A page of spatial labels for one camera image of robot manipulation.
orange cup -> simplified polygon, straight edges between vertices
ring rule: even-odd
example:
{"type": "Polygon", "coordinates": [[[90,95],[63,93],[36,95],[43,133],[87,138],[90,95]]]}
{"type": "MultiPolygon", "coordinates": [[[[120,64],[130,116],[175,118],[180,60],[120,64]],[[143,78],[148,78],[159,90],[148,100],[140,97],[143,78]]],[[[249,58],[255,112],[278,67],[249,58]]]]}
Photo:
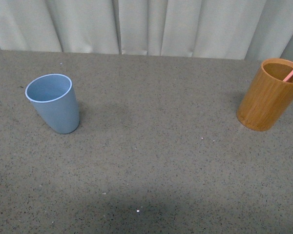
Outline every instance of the orange cup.
{"type": "Polygon", "coordinates": [[[270,129],[293,101],[293,62],[270,58],[262,62],[236,113],[239,121],[256,131],[270,129]]]}

wooden cup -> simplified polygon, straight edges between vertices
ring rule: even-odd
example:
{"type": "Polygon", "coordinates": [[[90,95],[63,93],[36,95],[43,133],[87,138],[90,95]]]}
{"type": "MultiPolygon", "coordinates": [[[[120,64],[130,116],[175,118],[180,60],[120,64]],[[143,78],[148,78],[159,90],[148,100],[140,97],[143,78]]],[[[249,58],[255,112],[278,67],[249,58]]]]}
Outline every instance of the wooden cup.
{"type": "Polygon", "coordinates": [[[293,101],[293,62],[270,58],[262,62],[236,113],[239,121],[256,131],[270,129],[293,101]]]}

cup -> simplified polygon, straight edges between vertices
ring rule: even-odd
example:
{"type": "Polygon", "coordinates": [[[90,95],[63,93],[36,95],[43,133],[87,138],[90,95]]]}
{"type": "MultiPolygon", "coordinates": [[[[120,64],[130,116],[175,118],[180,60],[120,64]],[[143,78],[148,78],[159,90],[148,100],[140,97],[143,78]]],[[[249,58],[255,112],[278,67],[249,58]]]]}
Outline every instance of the cup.
{"type": "Polygon", "coordinates": [[[275,124],[293,101],[293,76],[283,82],[291,70],[293,62],[285,59],[262,62],[236,113],[244,126],[266,131],[275,124]]]}
{"type": "Polygon", "coordinates": [[[56,132],[67,134],[79,125],[79,108],[71,79],[62,74],[39,77],[26,87],[26,97],[56,132]]]}

blue cup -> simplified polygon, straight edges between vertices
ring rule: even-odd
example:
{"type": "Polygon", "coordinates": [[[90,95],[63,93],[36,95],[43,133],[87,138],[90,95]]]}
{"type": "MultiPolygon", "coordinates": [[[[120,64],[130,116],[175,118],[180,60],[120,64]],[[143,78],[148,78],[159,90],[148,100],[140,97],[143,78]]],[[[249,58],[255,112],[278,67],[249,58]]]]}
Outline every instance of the blue cup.
{"type": "Polygon", "coordinates": [[[78,127],[78,103],[69,77],[62,74],[39,77],[29,83],[25,95],[54,131],[67,134],[78,127]]]}

table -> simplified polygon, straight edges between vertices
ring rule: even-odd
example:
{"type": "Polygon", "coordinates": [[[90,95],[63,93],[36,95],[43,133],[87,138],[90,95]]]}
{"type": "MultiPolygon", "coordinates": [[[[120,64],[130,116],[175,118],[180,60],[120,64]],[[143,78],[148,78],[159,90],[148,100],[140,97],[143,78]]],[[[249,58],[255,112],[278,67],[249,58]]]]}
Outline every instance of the table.
{"type": "Polygon", "coordinates": [[[259,61],[0,51],[0,233],[293,233],[293,103],[235,112],[259,61]],[[77,130],[25,97],[61,73],[77,130]]]}

